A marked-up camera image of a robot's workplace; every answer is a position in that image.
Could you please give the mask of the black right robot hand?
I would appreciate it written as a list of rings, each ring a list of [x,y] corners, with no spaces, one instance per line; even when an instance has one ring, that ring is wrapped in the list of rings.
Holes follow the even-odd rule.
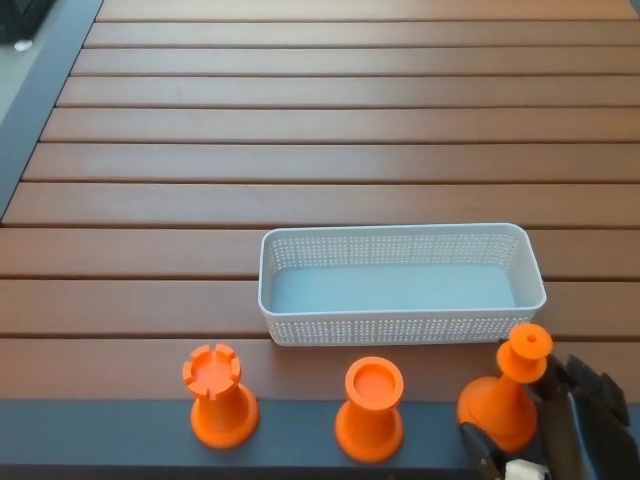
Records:
[[[462,443],[485,479],[637,479],[638,445],[621,387],[570,355],[555,356],[533,384],[539,398],[543,464],[517,458],[469,420],[459,427]]]

